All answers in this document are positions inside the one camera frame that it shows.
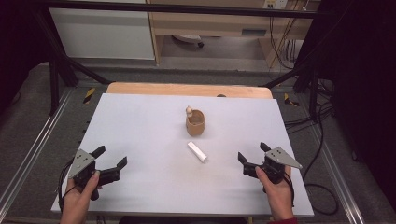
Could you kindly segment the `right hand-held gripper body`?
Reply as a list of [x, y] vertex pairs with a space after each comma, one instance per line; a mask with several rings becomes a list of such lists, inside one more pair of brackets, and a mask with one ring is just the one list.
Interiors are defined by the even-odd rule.
[[285, 166], [302, 169], [303, 166], [297, 162], [290, 154], [281, 147], [271, 148], [270, 151], [264, 152], [264, 159], [261, 165], [248, 162], [243, 165], [243, 174], [257, 178], [255, 168], [260, 167], [267, 174], [269, 180], [278, 184], [283, 180], [285, 175]]

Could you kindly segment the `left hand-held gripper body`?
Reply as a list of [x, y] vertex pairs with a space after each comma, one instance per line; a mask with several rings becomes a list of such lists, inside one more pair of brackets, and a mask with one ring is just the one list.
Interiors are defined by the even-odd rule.
[[[95, 158], [91, 153], [79, 149], [76, 153], [68, 175], [73, 179], [78, 189], [84, 189], [93, 173], [96, 171]], [[113, 168], [100, 170], [99, 186], [104, 186], [120, 180], [120, 170], [117, 165]]]

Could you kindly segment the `person's right hand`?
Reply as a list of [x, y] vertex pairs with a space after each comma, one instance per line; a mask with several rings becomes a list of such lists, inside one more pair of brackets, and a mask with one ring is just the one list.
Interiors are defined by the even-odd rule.
[[291, 189], [286, 181], [274, 184], [262, 168], [256, 167], [255, 171], [266, 192], [273, 220], [283, 221], [294, 218]]

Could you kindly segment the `person's left hand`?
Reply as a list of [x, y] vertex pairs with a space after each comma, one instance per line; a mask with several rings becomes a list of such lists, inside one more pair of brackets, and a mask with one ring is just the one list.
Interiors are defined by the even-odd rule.
[[67, 180], [64, 210], [60, 224], [85, 224], [92, 193], [97, 189], [100, 172], [95, 171], [82, 192], [73, 179]]

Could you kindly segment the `yellow black tape strip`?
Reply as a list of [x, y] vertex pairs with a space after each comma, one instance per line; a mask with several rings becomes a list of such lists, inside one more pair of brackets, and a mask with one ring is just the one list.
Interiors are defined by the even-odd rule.
[[88, 89], [88, 91], [87, 91], [87, 93], [86, 93], [86, 95], [85, 95], [85, 97], [84, 97], [84, 100], [83, 100], [83, 104], [84, 104], [84, 105], [85, 105], [85, 104], [88, 104], [88, 103], [90, 102], [90, 100], [91, 100], [91, 98], [92, 98], [94, 92], [95, 92], [95, 88], [89, 88], [89, 89]]
[[286, 105], [300, 106], [298, 102], [292, 101], [287, 93], [284, 93], [284, 103]]

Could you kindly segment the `red sleeve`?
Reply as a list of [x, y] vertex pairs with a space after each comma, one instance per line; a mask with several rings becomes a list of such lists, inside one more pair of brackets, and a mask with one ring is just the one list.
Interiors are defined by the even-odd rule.
[[293, 217], [282, 220], [273, 220], [269, 221], [267, 224], [298, 224], [298, 219], [296, 217]]

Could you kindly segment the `brown cup with small figure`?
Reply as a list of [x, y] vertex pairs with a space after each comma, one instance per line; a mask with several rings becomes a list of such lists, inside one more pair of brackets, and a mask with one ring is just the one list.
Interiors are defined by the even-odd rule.
[[190, 136], [201, 135], [205, 130], [205, 115], [198, 109], [186, 108], [186, 128]]

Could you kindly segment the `wooden table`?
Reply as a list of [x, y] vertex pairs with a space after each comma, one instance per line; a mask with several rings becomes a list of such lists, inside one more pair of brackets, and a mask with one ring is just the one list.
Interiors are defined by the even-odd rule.
[[155, 95], [185, 95], [210, 96], [224, 95], [233, 98], [272, 99], [273, 94], [267, 88], [223, 85], [192, 85], [171, 83], [134, 83], [114, 82], [108, 85], [107, 93], [121, 94], [155, 94]]

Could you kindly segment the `black curtain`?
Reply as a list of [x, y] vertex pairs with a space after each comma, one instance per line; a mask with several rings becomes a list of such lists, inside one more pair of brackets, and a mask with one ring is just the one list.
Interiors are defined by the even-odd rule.
[[49, 56], [31, 24], [27, 0], [0, 0], [0, 115], [11, 104], [31, 69]]
[[396, 208], [396, 0], [321, 0], [304, 49], [316, 44], [318, 74], [351, 145]]

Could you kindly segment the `white cabinet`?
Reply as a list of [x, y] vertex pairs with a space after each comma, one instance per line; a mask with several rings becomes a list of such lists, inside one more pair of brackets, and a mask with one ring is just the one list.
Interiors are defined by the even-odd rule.
[[69, 57], [155, 58], [147, 12], [63, 8], [49, 11]]

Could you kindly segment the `office chair base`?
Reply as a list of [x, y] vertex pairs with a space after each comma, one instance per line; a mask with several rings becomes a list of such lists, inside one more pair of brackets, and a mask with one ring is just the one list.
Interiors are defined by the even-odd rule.
[[199, 48], [205, 45], [202, 38], [198, 35], [174, 35], [174, 38], [185, 43], [195, 44]]

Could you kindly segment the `light wooden desk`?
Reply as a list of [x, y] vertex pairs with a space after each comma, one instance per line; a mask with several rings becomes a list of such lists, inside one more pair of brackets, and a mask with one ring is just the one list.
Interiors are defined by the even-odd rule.
[[[247, 7], [263, 9], [264, 0], [146, 0], [149, 4], [193, 5], [210, 7]], [[288, 0], [287, 10], [318, 7], [314, 0]], [[227, 15], [148, 14], [154, 38], [155, 56], [159, 57], [166, 35], [247, 36], [259, 40], [269, 67], [274, 67], [289, 40], [303, 40], [311, 26], [310, 19], [260, 18]]]

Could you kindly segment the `aluminium floor rail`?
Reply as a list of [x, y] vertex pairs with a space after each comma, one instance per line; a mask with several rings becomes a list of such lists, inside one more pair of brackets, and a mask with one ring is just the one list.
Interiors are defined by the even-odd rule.
[[334, 185], [337, 196], [340, 200], [340, 204], [346, 213], [346, 216], [350, 224], [364, 224], [364, 218], [361, 214], [361, 210], [357, 206], [354, 197], [341, 173], [336, 161], [334, 160], [332, 153], [328, 145], [324, 140], [324, 133], [320, 130], [319, 126], [314, 125], [312, 127], [312, 133], [314, 134], [316, 141], [321, 149], [320, 156], [326, 166], [329, 173], [330, 179]]
[[7, 215], [9, 208], [13, 204], [15, 198], [21, 190], [21, 186], [23, 185], [24, 181], [31, 172], [33, 166], [35, 165], [39, 154], [41, 153], [43, 147], [46, 145], [54, 127], [56, 126], [60, 116], [62, 115], [64, 109], [67, 106], [71, 94], [74, 91], [74, 88], [65, 89], [59, 101], [60, 105], [55, 110], [55, 112], [47, 118], [43, 128], [40, 130], [38, 136], [36, 137], [35, 141], [31, 145], [29, 151], [21, 162], [21, 165], [19, 166], [16, 174], [12, 177], [11, 181], [7, 185], [7, 188], [0, 196], [0, 222]]

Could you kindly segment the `white wall socket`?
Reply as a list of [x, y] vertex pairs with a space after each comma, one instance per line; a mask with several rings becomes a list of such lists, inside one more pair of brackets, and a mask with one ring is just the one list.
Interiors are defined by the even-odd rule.
[[288, 0], [264, 0], [263, 8], [269, 9], [285, 9]]

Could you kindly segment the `black metal frame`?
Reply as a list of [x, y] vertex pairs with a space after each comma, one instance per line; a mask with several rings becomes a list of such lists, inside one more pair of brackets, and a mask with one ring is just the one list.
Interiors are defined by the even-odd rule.
[[189, 6], [189, 5], [167, 5], [167, 4], [145, 4], [145, 3], [120, 3], [120, 2], [97, 2], [97, 1], [71, 1], [71, 0], [33, 0], [29, 3], [31, 14], [39, 30], [45, 39], [45, 44], [49, 47], [50, 55], [50, 77], [51, 77], [51, 112], [54, 112], [59, 105], [57, 100], [58, 85], [57, 72], [60, 72], [67, 86], [76, 86], [77, 77], [72, 70], [76, 68], [88, 77], [101, 84], [110, 84], [108, 80], [95, 74], [84, 65], [70, 58], [61, 46], [60, 41], [55, 38], [42, 11], [51, 8], [66, 9], [88, 9], [88, 10], [110, 10], [110, 11], [132, 11], [132, 12], [155, 12], [155, 13], [176, 13], [176, 14], [203, 14], [203, 15], [227, 15], [245, 17], [268, 17], [268, 18], [292, 18], [292, 19], [317, 19], [326, 17], [326, 13], [318, 11], [297, 11], [286, 9], [254, 9], [247, 7], [210, 7], [210, 6]]

